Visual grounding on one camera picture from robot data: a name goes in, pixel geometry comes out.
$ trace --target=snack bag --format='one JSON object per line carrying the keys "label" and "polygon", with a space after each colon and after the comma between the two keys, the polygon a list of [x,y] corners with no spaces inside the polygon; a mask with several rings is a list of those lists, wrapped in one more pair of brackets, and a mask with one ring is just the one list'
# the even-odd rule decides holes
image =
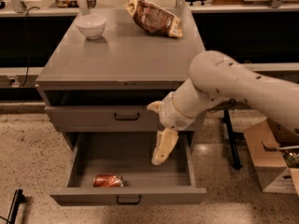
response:
{"label": "snack bag", "polygon": [[125,5],[135,23],[145,31],[163,36],[182,37],[180,19],[147,0],[130,0]]}

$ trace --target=drawer handle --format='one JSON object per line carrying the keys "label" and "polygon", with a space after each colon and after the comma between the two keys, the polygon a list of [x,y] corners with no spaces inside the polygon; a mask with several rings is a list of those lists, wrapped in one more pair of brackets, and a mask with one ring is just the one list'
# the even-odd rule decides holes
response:
{"label": "drawer handle", "polygon": [[117,113],[114,113],[114,120],[116,121],[135,121],[135,120],[139,120],[140,114],[137,113],[134,116],[120,116]]}
{"label": "drawer handle", "polygon": [[118,205],[138,205],[141,203],[141,195],[138,196],[138,200],[136,202],[121,202],[120,196],[116,197],[116,203]]}

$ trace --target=closed drawer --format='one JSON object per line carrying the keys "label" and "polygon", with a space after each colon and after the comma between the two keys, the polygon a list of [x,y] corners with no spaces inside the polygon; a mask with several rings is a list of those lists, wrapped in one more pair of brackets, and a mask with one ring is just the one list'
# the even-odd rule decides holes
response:
{"label": "closed drawer", "polygon": [[145,106],[47,106],[46,113],[57,131],[130,132],[156,131],[157,114]]}
{"label": "closed drawer", "polygon": [[[191,152],[183,134],[167,161],[155,166],[156,133],[80,133],[60,205],[195,204],[206,189],[195,186]],[[124,187],[94,188],[96,175],[121,175]]]}

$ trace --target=concrete floor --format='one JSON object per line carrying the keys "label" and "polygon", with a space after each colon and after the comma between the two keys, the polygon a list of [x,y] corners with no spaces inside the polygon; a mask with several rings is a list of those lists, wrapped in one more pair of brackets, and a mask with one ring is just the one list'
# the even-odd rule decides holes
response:
{"label": "concrete floor", "polygon": [[[27,203],[17,218],[22,224],[299,223],[297,195],[261,192],[246,144],[238,148],[243,168],[232,168],[221,117],[207,114],[192,154],[196,184],[207,189],[201,204],[61,207],[50,192],[65,186],[69,146],[42,104],[0,104],[0,216],[7,216],[15,189],[23,189]],[[231,119],[241,132],[264,117],[242,110]]]}

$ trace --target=white robotic arm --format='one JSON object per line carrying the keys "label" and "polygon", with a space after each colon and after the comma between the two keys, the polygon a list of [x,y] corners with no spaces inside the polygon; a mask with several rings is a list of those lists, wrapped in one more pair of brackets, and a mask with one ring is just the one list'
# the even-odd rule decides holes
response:
{"label": "white robotic arm", "polygon": [[194,123],[202,112],[234,98],[299,135],[299,85],[262,76],[217,51],[197,55],[188,78],[162,101],[148,105],[165,127],[157,134],[152,163],[162,164],[178,140],[178,131]]}

